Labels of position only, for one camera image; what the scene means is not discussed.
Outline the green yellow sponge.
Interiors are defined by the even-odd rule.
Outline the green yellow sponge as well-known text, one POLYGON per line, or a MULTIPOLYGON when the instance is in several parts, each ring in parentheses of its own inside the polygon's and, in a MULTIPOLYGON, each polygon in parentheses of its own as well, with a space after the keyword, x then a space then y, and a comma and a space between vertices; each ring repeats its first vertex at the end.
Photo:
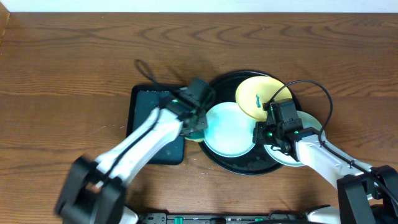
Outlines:
POLYGON ((205 139, 204 131, 195 131, 185 136, 185 139, 193 142, 203 142, 205 139))

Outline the light green plate front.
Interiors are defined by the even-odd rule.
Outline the light green plate front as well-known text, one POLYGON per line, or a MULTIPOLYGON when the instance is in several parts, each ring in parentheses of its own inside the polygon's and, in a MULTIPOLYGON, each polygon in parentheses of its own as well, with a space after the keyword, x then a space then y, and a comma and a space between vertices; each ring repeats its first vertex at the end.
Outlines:
POLYGON ((208 127, 204 142, 210 151, 222 157, 247 154, 252 142, 256 120, 245 114, 237 103, 224 102, 213 106, 206 114, 208 127))

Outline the light green plate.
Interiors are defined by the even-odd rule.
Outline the light green plate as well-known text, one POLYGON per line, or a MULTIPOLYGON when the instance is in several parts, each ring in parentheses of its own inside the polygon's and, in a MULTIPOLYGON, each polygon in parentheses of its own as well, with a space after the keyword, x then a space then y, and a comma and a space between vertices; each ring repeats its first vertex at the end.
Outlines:
POLYGON ((245 114, 237 103, 224 102, 213 106, 206 114, 208 127, 204 142, 210 151, 222 157, 247 154, 252 142, 256 120, 245 114))
MULTIPOLYGON (((320 130, 322 128, 321 123, 312 115, 303 112, 297 111, 298 117, 302 120, 302 124, 304 128, 315 128, 316 130, 320 130)), ((273 158, 276 162, 290 167, 302 167, 304 164, 301 162, 297 162, 293 157, 286 156, 285 154, 277 151, 276 148, 271 149, 271 145, 264 145, 265 150, 267 151, 268 155, 273 158)))

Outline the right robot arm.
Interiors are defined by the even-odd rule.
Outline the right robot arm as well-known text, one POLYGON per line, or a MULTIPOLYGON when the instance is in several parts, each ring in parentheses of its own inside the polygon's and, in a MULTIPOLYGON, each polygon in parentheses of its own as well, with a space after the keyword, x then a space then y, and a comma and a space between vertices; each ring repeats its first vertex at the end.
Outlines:
POLYGON ((286 123, 257 122, 254 143, 270 145, 310 167, 338 193, 338 208, 322 205, 306 212, 306 223, 397 223, 397 171, 373 167, 332 145, 319 130, 286 123))

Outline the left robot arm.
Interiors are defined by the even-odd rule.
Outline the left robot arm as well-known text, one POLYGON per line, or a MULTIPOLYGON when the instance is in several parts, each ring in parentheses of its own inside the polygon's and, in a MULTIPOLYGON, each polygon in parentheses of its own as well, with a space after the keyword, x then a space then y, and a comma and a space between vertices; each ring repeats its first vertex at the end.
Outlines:
POLYGON ((75 160, 55 205, 63 223, 137 223, 125 204, 126 190, 139 171, 168 143, 207 127, 206 110, 171 100, 112 150, 90 161, 75 160))

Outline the yellow plate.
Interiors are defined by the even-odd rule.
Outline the yellow plate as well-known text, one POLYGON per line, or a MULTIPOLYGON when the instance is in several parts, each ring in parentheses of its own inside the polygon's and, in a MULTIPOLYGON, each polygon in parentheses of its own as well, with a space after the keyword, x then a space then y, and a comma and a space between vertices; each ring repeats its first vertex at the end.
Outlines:
POLYGON ((258 121, 265 121, 267 110, 263 110, 263 104, 267 103, 283 86, 282 82, 272 77, 251 77, 238 86, 235 99, 238 106, 248 116, 258 121))

